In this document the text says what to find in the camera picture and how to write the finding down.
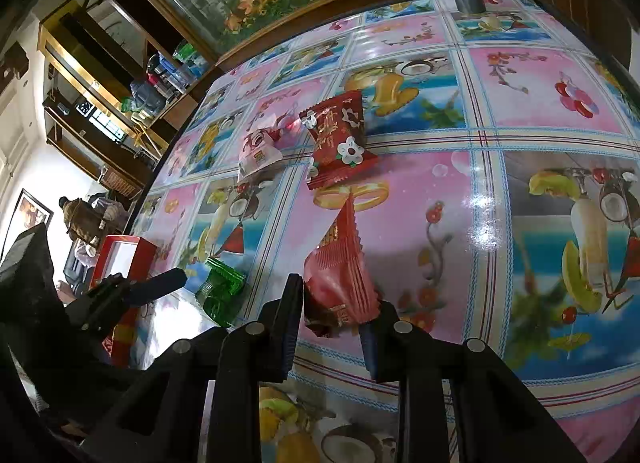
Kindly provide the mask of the brown stuffed toy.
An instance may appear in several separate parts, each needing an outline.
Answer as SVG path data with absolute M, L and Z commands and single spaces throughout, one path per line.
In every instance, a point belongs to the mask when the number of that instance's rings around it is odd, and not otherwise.
M 72 241 L 99 247 L 107 235 L 116 232 L 109 221 L 81 198 L 69 200 L 63 196 L 58 200 L 58 206 L 63 211 L 66 232 Z

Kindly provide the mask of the colourful plastic tablecloth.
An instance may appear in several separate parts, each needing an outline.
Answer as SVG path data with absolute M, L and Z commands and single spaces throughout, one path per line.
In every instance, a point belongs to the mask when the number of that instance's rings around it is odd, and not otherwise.
M 620 111 L 578 53 L 548 50 L 528 62 L 523 99 L 483 74 L 470 44 L 452 49 L 444 102 L 470 87 L 463 126 L 423 134 L 409 113 L 393 130 L 412 131 L 408 150 L 391 149 L 375 167 L 381 197 L 353 196 L 373 282 L 401 319 L 435 339 L 483 339 L 523 379 L 590 462 L 608 460 L 639 420 L 639 187 L 585 180 L 567 195 L 536 186 L 539 168 L 588 165 L 592 155 L 548 144 L 480 144 L 478 126 L 572 126 L 558 96 L 566 76 L 596 108 L 597 131 L 619 131 Z M 235 174 L 179 176 L 150 189 L 132 232 L 157 246 L 154 267 L 180 267 L 182 290 L 145 310 L 131 362 L 145 368 L 173 341 L 210 327 L 195 299 L 209 257 L 243 271 L 233 324 L 256 319 L 301 272 L 346 198 L 309 190 L 314 139 L 292 163 L 275 163 L 245 182 Z

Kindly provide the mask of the red flower snack packet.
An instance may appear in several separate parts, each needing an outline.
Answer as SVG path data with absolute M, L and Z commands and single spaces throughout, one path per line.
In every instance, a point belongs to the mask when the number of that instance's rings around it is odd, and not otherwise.
M 299 114 L 314 139 L 307 172 L 309 190 L 326 189 L 371 168 L 378 157 L 369 151 L 362 94 L 349 90 Z
M 318 337 L 336 336 L 380 314 L 380 296 L 366 267 L 351 195 L 306 257 L 304 283 L 305 325 Z

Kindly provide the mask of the wooden cabinet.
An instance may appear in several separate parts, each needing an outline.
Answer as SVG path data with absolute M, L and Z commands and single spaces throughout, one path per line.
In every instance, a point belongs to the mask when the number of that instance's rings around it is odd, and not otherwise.
M 299 160 L 310 141 L 299 114 L 337 71 L 346 72 L 348 88 L 372 108 L 368 131 L 383 142 L 369 146 L 361 165 L 334 162 L 330 183 L 317 193 L 337 200 L 381 197 L 386 186 L 373 171 L 383 154 L 416 143 L 414 132 L 393 130 L 401 116 L 416 113 L 423 134 L 463 126 L 461 105 L 470 99 L 470 87 L 452 87 L 442 103 L 426 97 L 442 85 L 452 49 L 462 44 L 483 53 L 485 76 L 523 99 L 533 97 L 523 82 L 526 63 L 547 63 L 549 49 L 581 54 L 620 111 L 619 131 L 597 131 L 594 105 L 560 76 L 558 96 L 575 115 L 570 128 L 483 124 L 480 144 L 548 144 L 554 151 L 592 155 L 588 165 L 573 160 L 539 168 L 535 183 L 544 192 L 567 195 L 585 180 L 638 189 L 638 168 L 612 163 L 617 152 L 639 152 L 639 89 L 627 72 L 630 31 L 639 20 L 618 0 L 484 0 L 486 10 L 478 15 L 460 14 L 453 0 L 240 0 L 222 33 L 224 53 L 190 45 L 191 56 L 204 61 L 197 72 L 170 55 L 186 39 L 186 26 L 167 4 L 111 1 L 145 34 L 143 63 L 128 58 L 73 1 L 43 21 L 42 50 L 85 109 L 122 126 L 158 166 L 143 166 L 79 129 L 82 111 L 60 90 L 50 91 L 44 107 L 54 122 L 51 143 L 72 132 L 80 145 L 70 158 L 96 172 L 89 160 L 96 153 L 104 160 L 101 175 L 124 197 L 168 186 L 179 176 L 235 174 L 245 137 L 240 125 L 250 106 L 260 116 L 254 131 L 279 150 L 279 163 Z

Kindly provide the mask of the red white cardboard box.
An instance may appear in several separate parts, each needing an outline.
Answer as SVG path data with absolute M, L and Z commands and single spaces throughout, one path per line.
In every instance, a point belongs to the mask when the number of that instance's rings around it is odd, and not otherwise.
M 104 281 L 112 284 L 106 296 L 123 294 L 132 284 L 149 279 L 156 246 L 135 235 L 107 235 L 96 261 L 90 290 Z M 137 319 L 140 304 L 126 304 L 117 313 L 114 325 L 107 325 L 106 339 L 102 342 L 110 362 L 117 368 L 127 368 L 130 351 L 137 337 Z

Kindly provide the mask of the pink white bear snack packet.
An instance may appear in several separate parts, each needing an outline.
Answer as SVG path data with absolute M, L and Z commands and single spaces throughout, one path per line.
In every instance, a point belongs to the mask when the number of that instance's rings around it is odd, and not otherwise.
M 299 128 L 300 120 L 295 114 L 257 119 L 241 141 L 238 181 L 245 182 L 259 171 L 280 162 L 284 151 L 296 145 Z

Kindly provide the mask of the green foil snack packet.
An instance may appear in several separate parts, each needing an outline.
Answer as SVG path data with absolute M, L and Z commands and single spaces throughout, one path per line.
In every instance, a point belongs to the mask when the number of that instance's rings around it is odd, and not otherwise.
M 221 327 L 230 327 L 238 313 L 236 306 L 244 289 L 246 274 L 217 258 L 206 261 L 209 272 L 195 294 L 198 305 Z

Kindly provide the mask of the framed wall picture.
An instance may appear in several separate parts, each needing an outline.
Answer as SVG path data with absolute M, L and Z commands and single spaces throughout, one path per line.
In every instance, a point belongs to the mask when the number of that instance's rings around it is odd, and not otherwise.
M 25 189 L 21 189 L 20 195 L 14 207 L 10 219 L 6 237 L 4 238 L 1 257 L 10 249 L 15 239 L 24 231 L 44 223 L 49 226 L 53 212 L 46 205 L 42 204 L 32 194 Z

